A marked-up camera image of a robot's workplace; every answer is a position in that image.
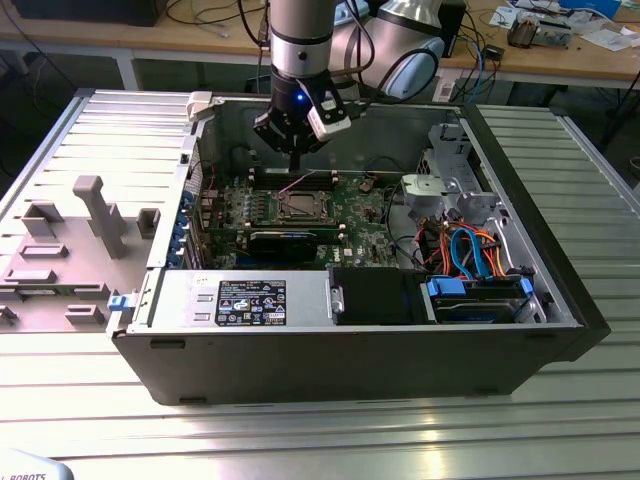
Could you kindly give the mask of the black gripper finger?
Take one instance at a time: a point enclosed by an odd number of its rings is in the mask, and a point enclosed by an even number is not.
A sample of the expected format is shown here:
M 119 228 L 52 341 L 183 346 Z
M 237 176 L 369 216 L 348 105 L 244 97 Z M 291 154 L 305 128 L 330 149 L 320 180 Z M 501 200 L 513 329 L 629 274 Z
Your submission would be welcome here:
M 302 138 L 288 114 L 267 110 L 254 119 L 253 130 L 272 150 L 288 157 L 289 171 L 300 170 Z
M 297 169 L 300 169 L 302 157 L 315 153 L 326 144 L 319 140 L 313 131 L 304 132 L 297 136 Z

